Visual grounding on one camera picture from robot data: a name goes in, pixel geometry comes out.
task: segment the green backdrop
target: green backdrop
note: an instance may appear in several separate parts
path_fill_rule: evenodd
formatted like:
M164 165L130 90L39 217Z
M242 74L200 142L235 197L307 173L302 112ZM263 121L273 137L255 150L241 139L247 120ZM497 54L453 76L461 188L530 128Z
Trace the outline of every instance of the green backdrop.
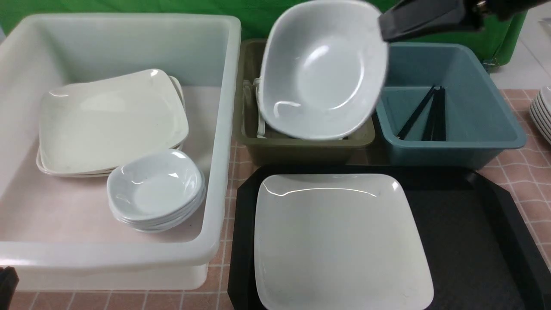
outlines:
M233 15L241 20L243 39L265 38L275 20L301 0L0 0L0 23L8 34L25 16L69 12L167 12ZM397 0L372 0L382 11ZM480 60L507 63L525 14L500 23L488 18L480 33L448 33L418 39L470 47Z

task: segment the stacked white plates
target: stacked white plates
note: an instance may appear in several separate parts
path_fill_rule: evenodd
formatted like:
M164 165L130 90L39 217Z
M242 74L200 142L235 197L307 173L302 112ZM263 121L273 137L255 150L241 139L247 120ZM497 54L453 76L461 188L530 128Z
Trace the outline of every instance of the stacked white plates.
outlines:
M189 133L180 83L157 69L48 92L40 114L38 168L59 177L101 177Z
M543 137L551 144L551 87L542 88L532 101L530 117Z

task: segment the white bowl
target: white bowl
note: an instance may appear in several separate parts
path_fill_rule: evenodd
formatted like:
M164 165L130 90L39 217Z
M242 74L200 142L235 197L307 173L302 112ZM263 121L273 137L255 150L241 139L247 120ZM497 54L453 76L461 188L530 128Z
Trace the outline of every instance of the white bowl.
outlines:
M124 223L133 228L155 229L159 226L169 225L171 222L174 222L175 220L179 220L182 218L185 220L189 218L203 203L206 192L207 192L207 189L204 187L204 184L202 184L197 196L195 196L189 203L182 206L180 209L172 213L169 213L165 216L146 219L146 220L130 220L125 218L123 214L120 214L117 211L117 208L111 202L109 202L109 208L111 209L111 212L113 213L114 217L121 223Z
M534 107L535 111L537 111L539 120L545 124L545 127L549 131L551 131L551 118L549 116L549 110L547 110L545 104L539 97L536 97L531 106Z
M185 207L203 184L194 162L169 149L115 169L107 179L107 195L113 213L128 221L147 221Z
M197 209L203 204L204 199L207 195L206 189L203 189L200 193L200 196L197 196L196 202L193 203L193 206L190 206L190 208L182 215L177 218L170 219L164 223L157 224L157 225L129 225L130 227L134 228L136 231L144 232L144 233L159 233L159 232L165 232L171 228L174 228L181 223L185 222L188 218L190 218Z
M288 9L270 31L258 107L271 128L305 140L350 135L373 112L388 65L373 5L314 0Z

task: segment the plate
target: plate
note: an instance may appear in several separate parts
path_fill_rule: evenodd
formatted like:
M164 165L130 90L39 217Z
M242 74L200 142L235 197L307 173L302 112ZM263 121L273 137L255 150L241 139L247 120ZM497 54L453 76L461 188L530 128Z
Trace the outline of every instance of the plate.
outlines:
M544 127L539 123L539 116L537 116L533 106L530 106L530 117L532 118L532 121L534 122L534 125L537 127L539 132L542 134L542 136L551 144L551 138L548 137L547 131L544 129Z
M40 172L53 175L55 177L70 177L70 178L100 178L100 177L108 177L109 174L111 174L111 170L105 170L102 172L97 173L90 173L90 174L70 174L70 175L63 175L63 174L55 174L49 172L44 166L42 165L42 159L40 158L40 151L36 152L36 166L40 170Z
M546 304L551 274L511 195L472 170L270 165L256 170L237 191L228 281L235 309L266 310L258 297L254 257L257 194L264 180L275 174L346 173L389 175L406 192L434 283L434 299L427 309L544 309L551 305ZM537 288L526 287L526 281Z
M182 101L182 106L183 106L183 109L185 111L186 110L186 102L183 98L182 85L180 85L180 81L178 81L177 78L175 78L173 76L169 76L169 77L170 77L170 80L172 81L172 84L174 85L174 88L176 88L176 90L178 91L178 96L180 97L180 101Z
M40 115L40 151L53 173L93 173L183 141L186 113L172 81L146 70L48 92Z
M534 106L534 112L538 117L539 124L543 126L546 133L549 136L551 136L551 126L550 126L551 123L549 122L549 118L546 115L547 112L546 112L546 108L543 106L543 103L541 103L541 101L539 101L539 99L536 98L534 104L532 105Z
M551 109L551 86L542 87L539 90L538 97L543 104L547 107L548 110Z
M388 175L267 177L254 257L270 310L422 310L434 296L408 201Z

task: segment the pink tiled tablecloth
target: pink tiled tablecloth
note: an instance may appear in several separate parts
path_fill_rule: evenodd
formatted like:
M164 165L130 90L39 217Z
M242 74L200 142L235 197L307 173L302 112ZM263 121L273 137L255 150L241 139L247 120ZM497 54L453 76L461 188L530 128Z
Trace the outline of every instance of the pink tiled tablecloth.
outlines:
M528 114L537 90L502 91L528 134L523 149L503 152L480 171L511 192L526 225L549 266L551 258L551 146ZM354 163L365 161L359 152ZM226 213L220 248L210 262L205 284L194 291L17 292L11 310L230 310L227 294L237 188L256 170L247 149L231 147Z

